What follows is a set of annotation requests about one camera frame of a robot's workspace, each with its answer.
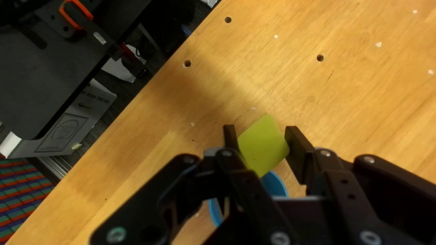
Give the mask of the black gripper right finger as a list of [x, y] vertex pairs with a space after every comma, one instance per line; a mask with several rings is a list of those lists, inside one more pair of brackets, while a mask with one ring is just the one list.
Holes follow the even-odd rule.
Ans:
[[285, 129], [306, 196], [284, 203], [300, 245], [436, 245], [436, 184], [378, 155], [348, 162]]

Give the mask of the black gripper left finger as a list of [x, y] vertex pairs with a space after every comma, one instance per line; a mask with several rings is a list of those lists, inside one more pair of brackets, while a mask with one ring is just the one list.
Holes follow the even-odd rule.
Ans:
[[135, 190], [90, 235], [90, 245], [172, 245], [202, 204], [216, 199], [228, 216], [205, 245], [295, 245], [280, 201], [244, 165], [236, 129], [205, 156], [180, 154]]

